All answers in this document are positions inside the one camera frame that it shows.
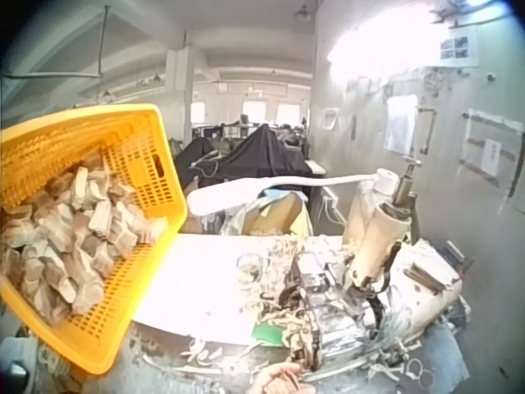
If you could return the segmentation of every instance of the plastic bin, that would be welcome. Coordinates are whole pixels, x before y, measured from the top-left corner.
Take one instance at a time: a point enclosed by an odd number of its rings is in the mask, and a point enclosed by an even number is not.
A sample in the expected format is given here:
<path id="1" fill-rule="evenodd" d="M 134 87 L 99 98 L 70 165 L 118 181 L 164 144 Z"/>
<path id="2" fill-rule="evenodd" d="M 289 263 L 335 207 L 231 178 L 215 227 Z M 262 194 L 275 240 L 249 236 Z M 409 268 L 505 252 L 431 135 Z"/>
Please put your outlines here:
<path id="1" fill-rule="evenodd" d="M 14 208 L 53 176 L 101 150 L 113 171 L 137 194 L 147 217 L 167 216 L 168 231 L 116 262 L 104 302 L 82 317 L 48 326 L 18 291 L 0 277 L 0 293 L 13 312 L 56 352 L 90 373 L 113 363 L 135 307 L 184 223 L 185 198 L 157 107 L 111 105 L 54 113 L 2 131 L 2 206 Z"/>

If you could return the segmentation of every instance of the industrial sewing machine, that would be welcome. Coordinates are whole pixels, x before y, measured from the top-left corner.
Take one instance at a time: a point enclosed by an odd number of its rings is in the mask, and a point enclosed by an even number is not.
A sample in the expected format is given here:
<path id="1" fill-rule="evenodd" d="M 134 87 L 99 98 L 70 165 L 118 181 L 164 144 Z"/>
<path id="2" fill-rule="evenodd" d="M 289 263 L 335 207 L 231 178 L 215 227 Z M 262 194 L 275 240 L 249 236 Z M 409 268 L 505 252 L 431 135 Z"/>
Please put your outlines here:
<path id="1" fill-rule="evenodd" d="M 421 163 L 405 159 L 409 167 L 400 179 L 384 174 L 390 185 L 381 177 L 359 185 L 344 261 L 308 247 L 294 257 L 279 305 L 305 310 L 308 324 L 291 337 L 290 358 L 306 370 L 326 376 L 371 358 L 392 364 L 406 356 L 408 340 L 459 298 L 457 273 L 419 241 L 412 185 Z"/>

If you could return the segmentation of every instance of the person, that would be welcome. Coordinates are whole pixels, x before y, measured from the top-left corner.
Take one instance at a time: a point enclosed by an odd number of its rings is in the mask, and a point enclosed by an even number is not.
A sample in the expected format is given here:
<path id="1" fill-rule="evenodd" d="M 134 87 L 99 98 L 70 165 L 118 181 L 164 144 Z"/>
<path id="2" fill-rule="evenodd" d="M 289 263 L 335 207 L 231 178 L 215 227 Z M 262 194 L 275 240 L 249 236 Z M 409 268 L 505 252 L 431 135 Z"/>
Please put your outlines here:
<path id="1" fill-rule="evenodd" d="M 315 394 L 315 387 L 299 385 L 299 390 L 282 391 L 282 386 L 276 385 L 276 381 L 285 380 L 286 375 L 295 379 L 301 372 L 301 366 L 293 363 L 279 363 L 262 369 L 253 381 L 252 386 L 246 394 Z"/>

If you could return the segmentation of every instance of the metal rail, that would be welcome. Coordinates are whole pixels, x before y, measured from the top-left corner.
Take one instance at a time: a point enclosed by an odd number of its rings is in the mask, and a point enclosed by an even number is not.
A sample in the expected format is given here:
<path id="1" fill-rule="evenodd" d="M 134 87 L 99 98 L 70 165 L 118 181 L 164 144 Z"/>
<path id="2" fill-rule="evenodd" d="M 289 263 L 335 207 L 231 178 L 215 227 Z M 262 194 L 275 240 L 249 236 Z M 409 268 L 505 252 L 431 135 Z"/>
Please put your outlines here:
<path id="1" fill-rule="evenodd" d="M 108 13 L 109 6 L 104 6 L 104 17 L 102 21 L 102 26 L 100 28 L 100 43 L 98 46 L 98 74 L 75 71 L 36 71 L 26 72 L 24 74 L 13 74 L 11 72 L 4 72 L 2 73 L 2 76 L 10 80 L 35 80 L 38 78 L 102 78 L 102 51 Z"/>

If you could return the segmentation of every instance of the green paper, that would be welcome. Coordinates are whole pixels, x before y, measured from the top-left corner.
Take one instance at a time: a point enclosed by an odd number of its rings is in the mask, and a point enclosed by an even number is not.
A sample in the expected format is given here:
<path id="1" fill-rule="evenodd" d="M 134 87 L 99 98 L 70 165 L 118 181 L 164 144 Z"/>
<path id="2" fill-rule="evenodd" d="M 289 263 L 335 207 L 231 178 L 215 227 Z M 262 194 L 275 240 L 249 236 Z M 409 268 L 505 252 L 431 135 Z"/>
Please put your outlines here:
<path id="1" fill-rule="evenodd" d="M 270 324 L 258 324 L 253 327 L 252 338 L 256 341 L 264 341 L 268 345 L 283 346 L 282 328 Z"/>

